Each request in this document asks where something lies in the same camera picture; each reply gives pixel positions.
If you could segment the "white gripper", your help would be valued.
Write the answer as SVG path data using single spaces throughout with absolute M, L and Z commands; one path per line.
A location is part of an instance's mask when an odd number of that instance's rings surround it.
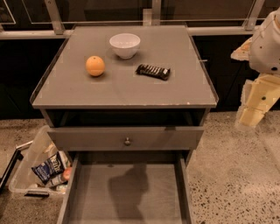
M 255 127 L 280 99 L 280 8 L 272 11 L 230 57 L 249 60 L 252 69 L 261 73 L 255 80 L 246 80 L 241 92 L 237 121 Z

